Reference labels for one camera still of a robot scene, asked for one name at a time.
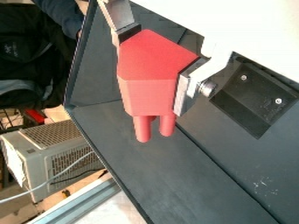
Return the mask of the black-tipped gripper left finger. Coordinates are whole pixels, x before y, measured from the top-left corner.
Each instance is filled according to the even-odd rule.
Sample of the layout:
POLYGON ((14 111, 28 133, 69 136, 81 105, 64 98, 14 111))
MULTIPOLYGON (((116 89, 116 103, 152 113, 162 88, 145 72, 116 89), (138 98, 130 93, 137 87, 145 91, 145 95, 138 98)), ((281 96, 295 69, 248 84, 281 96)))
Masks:
POLYGON ((128 0, 97 0, 110 29, 112 44, 120 44, 141 31, 141 25, 134 21, 128 0))

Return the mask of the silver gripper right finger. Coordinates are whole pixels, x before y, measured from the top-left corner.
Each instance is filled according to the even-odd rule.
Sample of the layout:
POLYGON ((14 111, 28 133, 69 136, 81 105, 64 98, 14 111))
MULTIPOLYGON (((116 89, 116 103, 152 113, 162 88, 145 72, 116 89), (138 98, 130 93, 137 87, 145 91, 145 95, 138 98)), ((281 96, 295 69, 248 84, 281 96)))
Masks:
POLYGON ((217 84, 209 80, 228 64, 232 50, 224 45, 215 45, 209 58, 199 57, 180 72, 172 102, 172 112, 181 116, 197 95, 211 97, 217 84))

